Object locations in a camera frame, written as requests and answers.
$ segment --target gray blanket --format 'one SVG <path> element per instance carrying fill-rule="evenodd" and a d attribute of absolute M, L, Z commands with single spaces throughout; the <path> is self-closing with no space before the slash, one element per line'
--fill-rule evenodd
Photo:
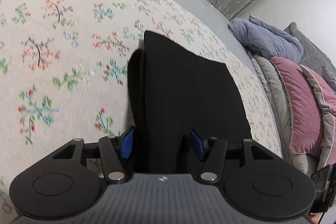
<path fill-rule="evenodd" d="M 297 38 L 256 17 L 250 16 L 249 21 L 235 18 L 228 28 L 244 47 L 267 59 L 279 56 L 296 64 L 301 60 L 303 46 Z"/>

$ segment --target quilted comforter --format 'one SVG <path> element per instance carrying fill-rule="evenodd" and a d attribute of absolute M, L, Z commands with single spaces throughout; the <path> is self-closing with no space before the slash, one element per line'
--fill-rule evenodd
<path fill-rule="evenodd" d="M 0 223 L 16 216 L 17 174 L 73 138 L 96 142 L 133 123 L 127 62 L 145 30 L 226 63 L 254 140 L 281 155 L 257 77 L 172 0 L 0 0 Z"/>

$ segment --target white wall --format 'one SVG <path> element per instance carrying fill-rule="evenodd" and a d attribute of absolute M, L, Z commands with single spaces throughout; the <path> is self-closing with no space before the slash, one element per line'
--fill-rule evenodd
<path fill-rule="evenodd" d="M 241 17 L 250 14 L 280 29 L 295 21 L 336 66 L 336 0 L 261 0 Z"/>

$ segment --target logo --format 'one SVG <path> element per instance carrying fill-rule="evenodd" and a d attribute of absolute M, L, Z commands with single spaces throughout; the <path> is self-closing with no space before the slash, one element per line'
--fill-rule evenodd
<path fill-rule="evenodd" d="M 162 182 L 165 182 L 165 181 L 169 180 L 169 178 L 167 178 L 166 176 L 162 176 L 162 177 L 159 178 L 159 180 L 162 181 Z"/>

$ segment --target black cable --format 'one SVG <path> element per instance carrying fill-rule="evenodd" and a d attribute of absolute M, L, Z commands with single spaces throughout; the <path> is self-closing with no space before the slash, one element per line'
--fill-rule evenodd
<path fill-rule="evenodd" d="M 323 218 L 323 216 L 324 216 L 325 213 L 326 213 L 326 211 L 323 212 L 323 214 L 322 214 L 322 216 L 321 216 L 321 218 L 320 218 L 320 220 L 319 220 L 319 222 L 317 224 L 321 223 L 321 220 L 322 220 L 322 218 Z"/>

